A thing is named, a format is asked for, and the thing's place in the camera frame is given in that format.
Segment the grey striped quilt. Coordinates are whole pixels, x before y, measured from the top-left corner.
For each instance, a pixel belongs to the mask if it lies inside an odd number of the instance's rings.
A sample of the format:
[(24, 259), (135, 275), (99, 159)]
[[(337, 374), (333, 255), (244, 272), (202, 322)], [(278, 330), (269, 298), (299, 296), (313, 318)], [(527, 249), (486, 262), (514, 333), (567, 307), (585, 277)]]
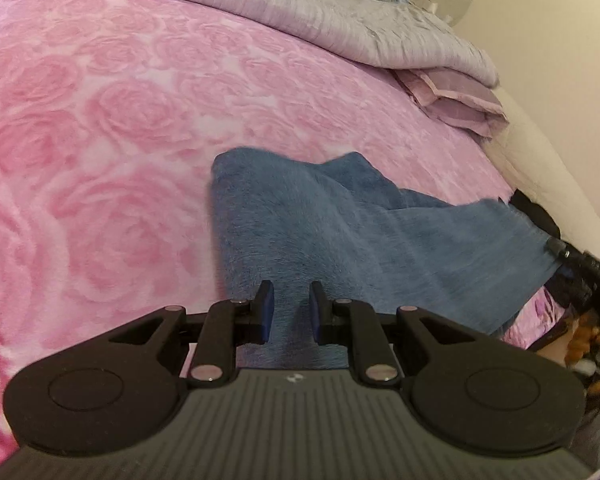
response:
[(186, 0), (240, 15), (343, 58), (388, 70), (446, 67), (498, 85), (490, 56), (411, 3), (379, 0)]

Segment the black garment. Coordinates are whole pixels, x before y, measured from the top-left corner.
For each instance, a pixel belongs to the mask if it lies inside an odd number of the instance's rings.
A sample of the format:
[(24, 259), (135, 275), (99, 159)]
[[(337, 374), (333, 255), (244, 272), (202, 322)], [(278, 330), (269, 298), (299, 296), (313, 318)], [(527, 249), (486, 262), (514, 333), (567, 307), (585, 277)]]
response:
[(544, 231), (549, 236), (555, 238), (562, 237), (559, 226), (550, 214), (540, 204), (530, 200), (530, 198), (521, 192), (521, 190), (513, 192), (508, 203), (510, 206), (515, 207), (525, 214), (537, 228)]

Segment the mauve pillow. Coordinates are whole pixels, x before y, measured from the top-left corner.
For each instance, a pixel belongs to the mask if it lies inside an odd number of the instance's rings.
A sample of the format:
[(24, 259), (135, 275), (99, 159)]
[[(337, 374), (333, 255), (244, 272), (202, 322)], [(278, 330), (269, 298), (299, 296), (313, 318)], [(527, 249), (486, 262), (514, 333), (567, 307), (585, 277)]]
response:
[(495, 93), (471, 76), (449, 68), (395, 70), (393, 76), (430, 118), (491, 139), (508, 126)]

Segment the pink rose bed blanket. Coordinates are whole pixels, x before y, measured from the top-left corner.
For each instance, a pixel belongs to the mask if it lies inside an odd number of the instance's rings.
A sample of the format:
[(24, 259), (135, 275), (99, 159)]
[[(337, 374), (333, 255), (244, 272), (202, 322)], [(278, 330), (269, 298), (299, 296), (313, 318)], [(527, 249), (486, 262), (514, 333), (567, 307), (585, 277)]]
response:
[(182, 0), (0, 0), (2, 397), (29, 363), (167, 304), (227, 296), (215, 159), (362, 155), (451, 205), (509, 187), (385, 70)]

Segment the blue denim jeans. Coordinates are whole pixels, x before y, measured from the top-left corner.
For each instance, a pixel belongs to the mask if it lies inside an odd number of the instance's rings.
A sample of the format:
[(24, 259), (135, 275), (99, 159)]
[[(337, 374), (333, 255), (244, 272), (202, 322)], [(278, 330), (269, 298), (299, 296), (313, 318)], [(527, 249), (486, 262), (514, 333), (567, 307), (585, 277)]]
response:
[(274, 286), (270, 339), (238, 352), (248, 367), (346, 365), (343, 348), (313, 339), (313, 282), (332, 299), (421, 307), (493, 335), (558, 268), (546, 233), (516, 208), (399, 188), (358, 153), (309, 164), (235, 148), (213, 163), (211, 206), (227, 296)]

